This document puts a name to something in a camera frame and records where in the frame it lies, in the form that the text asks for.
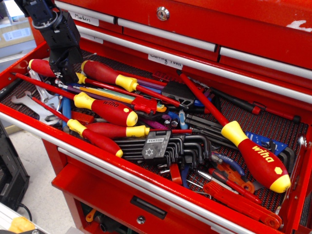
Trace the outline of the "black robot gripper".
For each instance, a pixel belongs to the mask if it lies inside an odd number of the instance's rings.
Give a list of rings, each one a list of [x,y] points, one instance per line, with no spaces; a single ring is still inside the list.
[[[77,83],[78,77],[71,64],[83,60],[79,46],[80,34],[67,11],[42,10],[32,13],[33,27],[40,31],[50,48],[49,65],[64,84]]]

